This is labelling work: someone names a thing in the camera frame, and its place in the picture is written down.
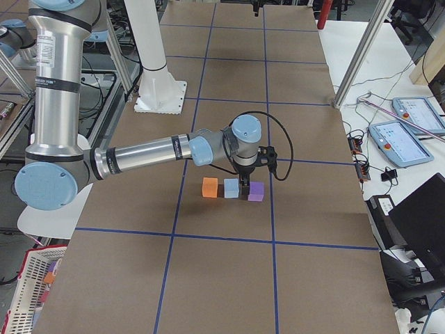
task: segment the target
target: white pillar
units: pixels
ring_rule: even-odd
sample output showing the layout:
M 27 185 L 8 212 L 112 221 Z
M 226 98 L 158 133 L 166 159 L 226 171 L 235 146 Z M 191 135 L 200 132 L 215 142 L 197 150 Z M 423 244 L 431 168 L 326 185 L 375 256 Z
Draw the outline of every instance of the white pillar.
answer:
M 154 0 L 125 0 L 144 72 L 135 111 L 181 113 L 187 83 L 168 72 Z

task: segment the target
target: white mounting plate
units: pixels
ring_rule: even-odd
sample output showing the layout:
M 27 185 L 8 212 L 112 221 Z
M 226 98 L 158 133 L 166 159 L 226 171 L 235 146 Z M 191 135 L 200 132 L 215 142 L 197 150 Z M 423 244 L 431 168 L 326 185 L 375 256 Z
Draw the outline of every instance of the white mounting plate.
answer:
M 187 82 L 176 81 L 177 85 L 181 87 L 181 94 L 174 96 L 170 101 L 163 103 L 159 108 L 150 105 L 152 98 L 150 96 L 140 96 L 134 105 L 134 111 L 138 113 L 172 113 L 179 115 L 182 111 L 184 99 L 186 96 Z

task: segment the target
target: white table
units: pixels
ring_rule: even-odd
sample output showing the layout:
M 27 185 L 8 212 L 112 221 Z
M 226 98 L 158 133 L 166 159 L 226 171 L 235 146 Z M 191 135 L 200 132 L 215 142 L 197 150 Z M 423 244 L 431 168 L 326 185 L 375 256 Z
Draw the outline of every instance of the white table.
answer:
M 325 29 L 319 31 L 327 64 L 330 67 L 332 84 L 335 89 L 338 88 L 343 79 L 365 28 L 366 22 L 327 21 Z M 403 71 L 410 63 L 412 63 L 411 57 L 406 52 L 391 25 L 383 24 L 355 79 L 355 83 L 363 82 L 367 79 L 391 77 Z M 353 86 L 346 97 L 344 105 L 341 107 L 343 120 L 350 123 L 353 129 L 362 129 L 366 132 L 368 123 L 355 113 L 353 106 L 347 106 L 347 104 L 356 103 L 357 97 L 369 91 L 372 91 L 376 95 L 386 97 L 387 99 L 392 99 L 393 97 L 432 96 L 427 86 L 416 86 L 411 83 L 409 75 L 413 69 L 414 65 L 411 65 L 402 75 L 396 75 L 391 79 L 367 81 L 364 84 Z M 383 101 L 377 97 L 372 97 L 369 100 L 377 102 L 377 104 L 383 102 L 382 107 L 386 108 L 386 110 L 391 110 L 390 101 Z M 431 97 L 429 100 L 439 113 L 443 113 L 434 97 Z M 373 118 L 375 113 L 375 109 L 363 104 L 359 105 L 357 110 L 369 120 Z M 388 120 L 393 120 L 393 118 L 378 112 L 372 123 L 385 122 Z M 346 132 L 349 131 L 348 125 L 345 126 L 345 129 Z M 423 141 L 423 144 L 435 159 L 426 164 L 411 166 L 409 168 L 397 168 L 399 185 L 393 186 L 389 192 L 396 205 L 435 173 L 439 172 L 445 175 L 445 144 L 434 139 Z M 366 149 L 366 145 L 367 137 L 364 139 L 362 147 L 364 148 L 364 154 L 369 158 L 372 166 L 380 169 L 385 169 L 385 166 L 395 168 L 383 153 L 381 153 L 372 139 L 368 143 L 368 149 Z M 373 195 L 384 194 L 389 189 L 389 182 L 381 182 L 380 174 L 381 172 L 376 169 L 372 168 L 370 170 L 371 181 L 364 183 L 363 197 L 365 200 Z M 442 309 L 433 313 L 428 323 L 426 333 L 440 333 L 443 328 L 445 328 L 445 310 Z

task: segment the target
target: metal frame post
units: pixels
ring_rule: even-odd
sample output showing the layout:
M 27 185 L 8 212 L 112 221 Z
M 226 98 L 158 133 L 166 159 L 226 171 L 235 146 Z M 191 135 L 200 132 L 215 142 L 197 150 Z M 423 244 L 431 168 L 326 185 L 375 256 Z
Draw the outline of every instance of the metal frame post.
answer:
M 130 94 L 131 87 L 133 86 L 130 78 L 128 68 L 125 64 L 124 57 L 122 56 L 122 50 L 120 49 L 118 39 L 114 33 L 113 23 L 111 23 L 110 15 L 106 14 L 106 25 L 108 27 L 108 38 L 106 39 L 106 46 L 110 51 L 111 60 L 118 71 L 120 81 L 124 87 L 125 93 Z
M 359 46 L 357 50 L 355 50 L 355 54 L 353 59 L 350 62 L 348 69 L 346 70 L 345 76 L 340 84 L 339 90 L 335 95 L 335 99 L 333 101 L 334 108 L 339 109 L 343 104 L 346 95 L 349 92 L 350 87 L 352 86 L 357 73 L 359 72 L 362 63 L 368 54 L 375 37 L 382 26 L 385 18 L 388 15 L 389 10 L 392 7 L 394 0 L 380 0 L 375 7 L 373 16 L 371 21 L 368 23 L 366 30 L 360 40 Z
M 31 89 L 31 87 L 29 87 L 29 85 L 26 83 L 26 81 L 23 79 L 23 77 L 14 67 L 14 65 L 10 62 L 8 57 L 6 57 L 6 55 L 1 50 L 0 50 L 0 68 L 6 73 L 8 78 L 15 84 L 15 86 L 18 88 L 22 96 L 27 98 L 33 96 L 33 90 Z

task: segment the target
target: cardboard table surface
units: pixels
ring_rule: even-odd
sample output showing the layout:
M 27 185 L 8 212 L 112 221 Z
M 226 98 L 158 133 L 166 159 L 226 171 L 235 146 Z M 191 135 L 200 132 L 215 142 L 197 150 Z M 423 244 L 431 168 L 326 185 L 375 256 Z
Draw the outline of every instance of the cardboard table surface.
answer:
M 184 110 L 128 105 L 111 145 L 265 111 L 291 175 L 258 168 L 263 202 L 203 198 L 233 176 L 191 161 L 98 182 L 34 333 L 398 333 L 312 10 L 173 1 L 161 30 Z M 259 119 L 283 176 L 286 139 Z

